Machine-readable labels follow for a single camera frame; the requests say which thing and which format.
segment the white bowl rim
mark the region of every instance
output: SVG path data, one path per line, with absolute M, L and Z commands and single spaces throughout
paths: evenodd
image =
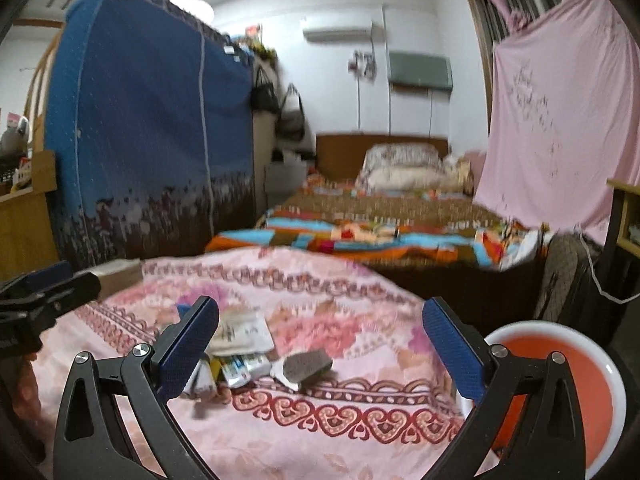
M 607 381 L 613 404 L 611 428 L 604 446 L 584 475 L 586 480 L 590 480 L 613 454 L 625 425 L 626 391 L 620 372 L 609 355 L 594 341 L 573 328 L 550 321 L 528 320 L 511 323 L 491 332 L 484 340 L 492 345 L 524 335 L 543 335 L 551 339 L 558 338 L 569 342 L 596 363 Z M 462 410 L 463 416 L 467 418 L 473 409 L 473 401 L 456 393 L 456 402 Z

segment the pillow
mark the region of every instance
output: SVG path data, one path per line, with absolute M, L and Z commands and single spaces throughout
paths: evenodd
M 437 189 L 443 192 L 470 192 L 469 163 L 460 161 L 443 168 L 409 168 L 393 166 L 371 171 L 366 187 L 378 191 L 411 191 Z
M 363 185 L 371 171 L 390 166 L 440 167 L 438 150 L 424 142 L 376 144 L 369 148 L 356 180 Z

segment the toothpaste tube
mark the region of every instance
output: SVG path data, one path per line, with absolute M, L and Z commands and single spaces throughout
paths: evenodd
M 218 376 L 220 375 L 220 370 L 222 370 L 222 363 L 220 359 L 214 357 L 209 360 L 209 368 L 211 370 L 211 376 L 214 381 L 218 380 Z
M 241 388 L 251 381 L 251 374 L 237 355 L 220 358 L 220 364 L 229 388 Z
M 254 381 L 266 377 L 271 371 L 271 363 L 264 354 L 243 355 L 242 361 Z
M 209 358 L 206 354 L 203 354 L 189 380 L 184 385 L 181 397 L 209 400 L 217 394 L 218 388 L 209 368 Z

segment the metal screw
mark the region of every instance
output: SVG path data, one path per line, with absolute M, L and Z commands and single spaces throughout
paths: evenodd
M 79 365 L 87 362 L 88 360 L 89 360 L 89 352 L 80 352 L 74 359 L 74 361 Z
M 551 358 L 553 359 L 553 361 L 559 365 L 564 364 L 564 362 L 566 361 L 566 357 L 564 357 L 564 354 L 560 353 L 560 352 L 553 352 L 551 354 Z
M 151 350 L 151 346 L 149 346 L 148 344 L 138 343 L 133 347 L 133 355 L 135 355 L 136 357 L 142 357 L 147 355 L 149 353 L 149 350 Z
M 491 353 L 494 355 L 494 357 L 502 358 L 507 357 L 509 351 L 502 345 L 493 345 L 491 347 Z

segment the colorful patchwork quilt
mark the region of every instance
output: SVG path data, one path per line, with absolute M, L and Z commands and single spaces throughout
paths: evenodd
M 305 207 L 305 198 L 328 206 L 312 203 Z M 361 212 L 353 208 L 345 211 L 331 199 L 363 203 L 365 207 Z M 312 176 L 299 196 L 269 210 L 256 228 L 221 232 L 206 249 L 287 246 L 358 262 L 422 258 L 441 264 L 465 262 L 497 268 L 514 259 L 521 261 L 523 250 L 535 252 L 537 232 L 486 210 L 489 214 L 478 218 L 482 215 L 474 208 L 483 212 L 459 193 L 370 192 Z M 421 215 L 423 209 L 436 214 Z M 448 218 L 442 214 L 445 209 L 452 212 Z

